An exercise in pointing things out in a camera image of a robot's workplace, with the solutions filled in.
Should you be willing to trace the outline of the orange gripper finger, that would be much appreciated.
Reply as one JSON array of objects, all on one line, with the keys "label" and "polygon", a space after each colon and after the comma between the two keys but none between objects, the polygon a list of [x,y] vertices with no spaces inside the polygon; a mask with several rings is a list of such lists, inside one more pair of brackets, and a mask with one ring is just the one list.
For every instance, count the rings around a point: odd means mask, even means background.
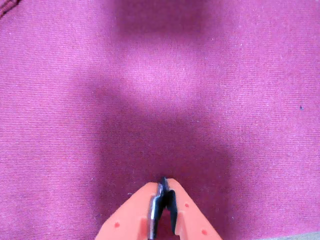
[{"label": "orange gripper finger", "polygon": [[172,232],[181,240],[220,240],[221,237],[198,206],[173,178],[161,179],[164,204],[170,212]]},{"label": "orange gripper finger", "polygon": [[149,182],[125,201],[102,225],[97,240],[154,240],[154,197],[160,185]]}]

